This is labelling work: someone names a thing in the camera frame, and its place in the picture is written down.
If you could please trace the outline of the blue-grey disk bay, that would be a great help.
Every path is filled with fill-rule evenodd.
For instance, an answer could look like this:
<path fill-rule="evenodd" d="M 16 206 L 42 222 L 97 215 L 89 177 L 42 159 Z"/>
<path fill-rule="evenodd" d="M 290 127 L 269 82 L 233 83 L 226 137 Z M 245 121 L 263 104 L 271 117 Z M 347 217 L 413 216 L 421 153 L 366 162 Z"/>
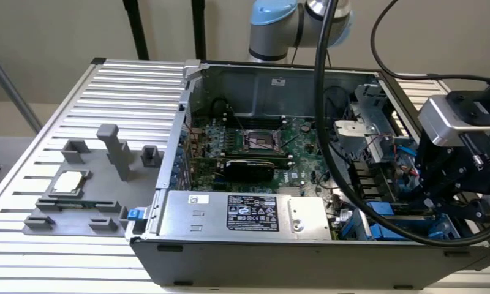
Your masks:
<path fill-rule="evenodd" d="M 446 214 L 434 214 L 429 210 L 414 212 L 403 203 L 391 203 L 391 206 L 394 211 L 403 210 L 409 211 L 410 213 L 429 214 L 435 216 L 434 220 L 389 220 L 399 228 L 435 240 L 449 240 L 457 239 L 459 237 L 457 228 L 454 227 L 454 224 Z M 339 237 L 347 240 L 378 241 L 373 239 L 370 234 L 369 227 L 374 224 L 377 224 L 377 222 L 369 216 L 366 216 L 361 210 L 354 209 L 341 229 Z"/>

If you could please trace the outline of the blue bay clip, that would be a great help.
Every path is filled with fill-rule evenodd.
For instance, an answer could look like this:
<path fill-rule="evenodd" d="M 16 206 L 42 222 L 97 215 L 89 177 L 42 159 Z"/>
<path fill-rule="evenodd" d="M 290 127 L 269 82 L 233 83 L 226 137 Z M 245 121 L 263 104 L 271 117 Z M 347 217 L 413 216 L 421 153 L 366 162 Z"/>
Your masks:
<path fill-rule="evenodd" d="M 379 224 L 374 224 L 369 228 L 373 239 L 378 241 L 398 241 L 405 239 L 399 234 L 394 233 Z"/>

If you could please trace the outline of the silver metal drive cage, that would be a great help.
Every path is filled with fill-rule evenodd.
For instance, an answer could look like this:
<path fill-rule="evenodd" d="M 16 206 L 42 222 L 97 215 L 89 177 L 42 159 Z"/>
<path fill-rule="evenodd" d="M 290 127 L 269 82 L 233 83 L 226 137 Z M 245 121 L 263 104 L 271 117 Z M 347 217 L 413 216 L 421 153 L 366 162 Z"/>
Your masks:
<path fill-rule="evenodd" d="M 373 162 L 389 161 L 393 158 L 391 143 L 395 131 L 391 116 L 385 112 L 387 95 L 379 84 L 362 84 L 355 87 L 357 101 L 351 103 L 355 122 L 361 124 L 366 141 L 365 150 Z"/>

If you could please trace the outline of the green motherboard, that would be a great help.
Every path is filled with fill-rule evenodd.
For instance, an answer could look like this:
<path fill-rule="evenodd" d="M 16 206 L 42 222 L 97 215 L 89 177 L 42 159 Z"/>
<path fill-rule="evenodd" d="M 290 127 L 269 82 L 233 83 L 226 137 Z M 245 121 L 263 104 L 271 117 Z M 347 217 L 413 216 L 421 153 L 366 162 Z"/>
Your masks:
<path fill-rule="evenodd" d="M 246 153 L 238 150 L 239 132 L 247 129 L 275 130 L 279 132 L 283 153 Z M 333 182 L 311 118 L 274 119 L 238 118 L 221 115 L 194 118 L 190 132 L 190 161 L 194 158 L 247 158 L 273 162 L 277 166 L 273 180 L 267 183 L 215 183 L 198 186 L 189 172 L 189 188 L 195 191 L 241 192 L 278 194 L 279 187 L 299 187 L 302 197 L 319 197 L 329 201 L 341 190 Z"/>

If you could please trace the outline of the CPU socket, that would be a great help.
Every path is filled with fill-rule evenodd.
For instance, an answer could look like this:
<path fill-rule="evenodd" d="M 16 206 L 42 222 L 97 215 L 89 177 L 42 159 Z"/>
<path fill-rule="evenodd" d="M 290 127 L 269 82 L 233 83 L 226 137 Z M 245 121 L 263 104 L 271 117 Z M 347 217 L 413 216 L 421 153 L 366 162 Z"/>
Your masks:
<path fill-rule="evenodd" d="M 239 151 L 246 153 L 283 153 L 279 132 L 275 130 L 242 130 L 239 132 L 238 138 L 241 139 L 241 143 L 238 144 Z"/>

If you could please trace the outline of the black graphics card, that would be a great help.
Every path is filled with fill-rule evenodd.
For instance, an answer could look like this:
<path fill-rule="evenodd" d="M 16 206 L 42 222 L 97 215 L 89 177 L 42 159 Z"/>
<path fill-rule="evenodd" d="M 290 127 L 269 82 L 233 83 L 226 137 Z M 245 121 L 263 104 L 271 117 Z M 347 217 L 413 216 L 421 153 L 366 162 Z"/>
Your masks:
<path fill-rule="evenodd" d="M 190 161 L 189 171 L 194 183 L 205 186 L 215 183 L 267 183 L 273 180 L 275 168 L 267 160 L 198 157 Z"/>

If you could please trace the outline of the black open PC case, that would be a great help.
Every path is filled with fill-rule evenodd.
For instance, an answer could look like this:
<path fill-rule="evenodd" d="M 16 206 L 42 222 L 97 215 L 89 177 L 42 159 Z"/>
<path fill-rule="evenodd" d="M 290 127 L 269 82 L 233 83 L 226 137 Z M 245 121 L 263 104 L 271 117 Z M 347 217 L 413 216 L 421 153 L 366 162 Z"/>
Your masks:
<path fill-rule="evenodd" d="M 435 240 L 395 226 L 367 202 L 403 203 L 414 212 L 433 210 L 407 193 L 419 185 L 415 167 L 422 127 L 397 81 L 377 71 L 326 69 L 314 86 L 307 67 L 190 60 L 182 69 L 185 90 L 162 155 L 162 171 L 145 219 L 130 221 L 130 248 L 155 284 L 194 287 L 317 287 L 421 289 L 461 270 L 490 266 L 490 222 L 450 218 L 457 239 Z M 365 150 L 341 145 L 338 120 L 355 121 L 355 87 L 379 84 L 387 95 L 395 137 L 393 158 L 373 162 Z M 171 191 L 189 188 L 190 132 L 194 118 L 230 113 L 238 118 L 311 118 L 318 146 L 338 196 L 323 203 L 330 241 L 230 242 L 169 240 L 155 235 L 157 219 Z M 358 241 L 339 237 L 354 209 L 406 241 Z"/>

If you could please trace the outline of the silver power supply unit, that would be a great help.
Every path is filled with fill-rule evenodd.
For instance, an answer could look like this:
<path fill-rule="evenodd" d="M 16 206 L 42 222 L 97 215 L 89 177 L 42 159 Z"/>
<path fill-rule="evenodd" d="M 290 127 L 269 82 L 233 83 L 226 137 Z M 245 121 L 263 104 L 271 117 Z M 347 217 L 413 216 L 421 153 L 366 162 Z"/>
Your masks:
<path fill-rule="evenodd" d="M 331 240 L 318 197 L 171 191 L 155 219 L 155 235 L 169 240 L 274 243 Z"/>

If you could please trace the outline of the black stand pole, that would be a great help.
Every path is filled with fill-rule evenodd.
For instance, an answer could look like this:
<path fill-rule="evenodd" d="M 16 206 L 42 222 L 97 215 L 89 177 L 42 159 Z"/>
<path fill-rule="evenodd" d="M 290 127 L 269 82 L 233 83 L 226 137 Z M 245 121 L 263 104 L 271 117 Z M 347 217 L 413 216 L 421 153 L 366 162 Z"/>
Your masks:
<path fill-rule="evenodd" d="M 130 32 L 134 41 L 135 53 L 139 60 L 149 60 L 149 51 L 146 47 L 145 31 L 139 15 L 138 0 L 122 0 L 123 9 L 130 25 Z"/>
<path fill-rule="evenodd" d="M 191 0 L 191 20 L 195 58 L 206 59 L 205 0 Z"/>

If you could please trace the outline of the grey parts rack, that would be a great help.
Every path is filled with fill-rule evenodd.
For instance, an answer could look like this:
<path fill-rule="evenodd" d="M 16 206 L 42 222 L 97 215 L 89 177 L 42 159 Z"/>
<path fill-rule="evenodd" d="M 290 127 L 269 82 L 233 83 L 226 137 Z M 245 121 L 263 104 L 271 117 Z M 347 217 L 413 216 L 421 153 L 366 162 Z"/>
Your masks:
<path fill-rule="evenodd" d="M 130 150 L 127 142 L 118 138 L 118 131 L 114 124 L 99 125 L 95 137 L 102 149 L 94 149 L 84 140 L 66 142 L 61 150 L 64 162 L 38 198 L 114 202 L 114 205 L 93 209 L 36 206 L 24 220 L 24 234 L 123 236 L 129 211 L 151 201 L 163 153 L 153 145 Z M 56 180 L 66 171 L 81 172 L 84 178 L 72 193 L 54 193 Z"/>

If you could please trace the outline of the green RAM stick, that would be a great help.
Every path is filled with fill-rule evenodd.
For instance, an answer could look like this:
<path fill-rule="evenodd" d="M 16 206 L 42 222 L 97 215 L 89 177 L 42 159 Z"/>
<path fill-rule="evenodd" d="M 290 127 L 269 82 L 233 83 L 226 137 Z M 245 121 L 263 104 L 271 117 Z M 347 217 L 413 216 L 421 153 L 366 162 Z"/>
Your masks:
<path fill-rule="evenodd" d="M 48 200 L 48 199 L 38 199 L 36 204 L 37 208 L 85 208 L 93 209 L 98 205 L 114 205 L 114 202 L 99 202 L 91 200 Z"/>

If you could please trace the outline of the silver CPU chip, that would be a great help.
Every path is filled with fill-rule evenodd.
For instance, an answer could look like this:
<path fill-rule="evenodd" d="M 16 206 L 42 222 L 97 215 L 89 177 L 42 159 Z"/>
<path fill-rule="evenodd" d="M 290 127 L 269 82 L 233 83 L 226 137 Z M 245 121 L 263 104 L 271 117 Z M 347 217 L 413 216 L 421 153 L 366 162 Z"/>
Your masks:
<path fill-rule="evenodd" d="M 53 185 L 54 193 L 72 193 L 77 189 L 78 184 L 84 178 L 80 171 L 65 171 Z"/>

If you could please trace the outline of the silver metal bracket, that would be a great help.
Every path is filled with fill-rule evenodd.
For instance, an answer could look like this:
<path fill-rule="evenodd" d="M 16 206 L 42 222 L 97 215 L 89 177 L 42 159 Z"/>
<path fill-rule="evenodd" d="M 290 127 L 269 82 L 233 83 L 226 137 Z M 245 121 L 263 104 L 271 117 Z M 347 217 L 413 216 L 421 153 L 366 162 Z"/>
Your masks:
<path fill-rule="evenodd" d="M 335 121 L 334 128 L 339 143 L 345 148 L 361 145 L 366 137 L 379 134 L 374 125 L 353 120 Z"/>

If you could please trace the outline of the grey metal frame bar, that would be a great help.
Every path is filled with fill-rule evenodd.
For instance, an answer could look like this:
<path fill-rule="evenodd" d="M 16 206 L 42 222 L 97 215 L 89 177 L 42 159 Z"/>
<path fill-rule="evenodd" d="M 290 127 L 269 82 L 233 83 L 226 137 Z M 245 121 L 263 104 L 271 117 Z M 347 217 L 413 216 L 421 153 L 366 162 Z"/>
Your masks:
<path fill-rule="evenodd" d="M 20 114 L 22 115 L 29 127 L 37 134 L 42 128 L 41 122 L 37 118 L 37 115 L 33 112 L 33 109 L 30 108 L 29 104 L 20 95 L 1 65 L 0 65 L 0 86 L 5 94 L 8 95 L 9 100 L 13 102 Z"/>

